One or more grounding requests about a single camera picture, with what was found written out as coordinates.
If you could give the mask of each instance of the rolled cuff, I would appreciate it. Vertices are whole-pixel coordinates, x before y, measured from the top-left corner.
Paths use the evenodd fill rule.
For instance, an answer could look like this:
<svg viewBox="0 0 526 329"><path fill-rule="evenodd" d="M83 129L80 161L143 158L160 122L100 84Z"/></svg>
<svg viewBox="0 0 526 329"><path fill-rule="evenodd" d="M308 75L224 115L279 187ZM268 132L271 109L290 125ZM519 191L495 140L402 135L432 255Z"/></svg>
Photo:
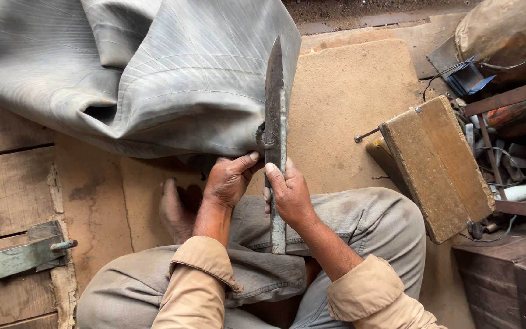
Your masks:
<svg viewBox="0 0 526 329"><path fill-rule="evenodd" d="M170 261L170 275L176 264L184 264L206 272L223 281L232 291L243 291L234 279L233 268L225 247L213 238L193 236L178 248Z"/></svg>
<svg viewBox="0 0 526 329"><path fill-rule="evenodd" d="M386 260L369 255L328 287L328 310L336 320L356 321L393 303L404 288Z"/></svg>

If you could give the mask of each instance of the metal ring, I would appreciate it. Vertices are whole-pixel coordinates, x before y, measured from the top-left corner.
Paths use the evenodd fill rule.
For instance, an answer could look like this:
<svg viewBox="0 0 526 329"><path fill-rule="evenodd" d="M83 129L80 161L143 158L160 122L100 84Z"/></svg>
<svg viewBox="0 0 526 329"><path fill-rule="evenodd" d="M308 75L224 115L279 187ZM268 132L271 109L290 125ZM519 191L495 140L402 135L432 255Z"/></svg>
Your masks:
<svg viewBox="0 0 526 329"><path fill-rule="evenodd" d="M272 147L274 147L275 145L278 144L278 138L277 138L277 135L275 135L273 132L269 132L271 135L273 135L273 137L275 137L273 139L273 141L271 143L268 143L266 141L263 140L263 131L261 131L258 135L257 135L257 142L260 142L261 144L263 144L263 148L268 150Z"/></svg>

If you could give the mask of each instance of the hand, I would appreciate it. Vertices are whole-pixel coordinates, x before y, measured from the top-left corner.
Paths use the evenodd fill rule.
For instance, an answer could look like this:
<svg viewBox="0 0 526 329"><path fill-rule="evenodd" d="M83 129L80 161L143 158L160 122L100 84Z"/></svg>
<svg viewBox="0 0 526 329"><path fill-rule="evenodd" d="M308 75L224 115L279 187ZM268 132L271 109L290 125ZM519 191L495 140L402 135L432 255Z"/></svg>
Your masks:
<svg viewBox="0 0 526 329"><path fill-rule="evenodd" d="M219 157L208 176L204 189L205 201L212 201L220 206L232 209L245 194L253 174L263 168L263 161L258 161L259 152L231 160Z"/></svg>
<svg viewBox="0 0 526 329"><path fill-rule="evenodd" d="M311 205L310 191L306 179L288 157L285 162L285 176L273 163L265 165L267 178L275 195L275 208L281 218L296 231L315 225L319 221ZM271 191L263 188L263 196L267 201L265 213L271 212Z"/></svg>

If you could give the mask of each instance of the man's left hand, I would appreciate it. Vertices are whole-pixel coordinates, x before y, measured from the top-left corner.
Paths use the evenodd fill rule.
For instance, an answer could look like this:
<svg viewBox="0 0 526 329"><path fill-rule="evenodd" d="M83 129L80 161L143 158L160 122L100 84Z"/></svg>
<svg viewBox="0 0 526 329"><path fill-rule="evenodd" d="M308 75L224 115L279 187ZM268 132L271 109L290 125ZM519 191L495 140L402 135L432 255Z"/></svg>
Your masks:
<svg viewBox="0 0 526 329"><path fill-rule="evenodd" d="M245 194L253 174L263 168L260 157L257 151L235 160L219 157L210 171L203 202L212 201L229 209L234 208Z"/></svg>

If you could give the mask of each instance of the khaki shirt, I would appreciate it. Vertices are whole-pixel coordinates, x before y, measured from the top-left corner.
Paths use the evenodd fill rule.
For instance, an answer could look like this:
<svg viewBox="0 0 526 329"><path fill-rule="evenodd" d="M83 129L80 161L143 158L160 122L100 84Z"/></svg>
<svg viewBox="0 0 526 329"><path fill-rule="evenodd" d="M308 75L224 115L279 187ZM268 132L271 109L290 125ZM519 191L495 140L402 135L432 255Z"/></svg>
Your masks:
<svg viewBox="0 0 526 329"><path fill-rule="evenodd" d="M226 249L206 236L193 236L180 246L170 275L153 329L220 329L225 289L243 290L234 280ZM369 255L328 287L330 316L355 328L445 328L403 289L389 263Z"/></svg>

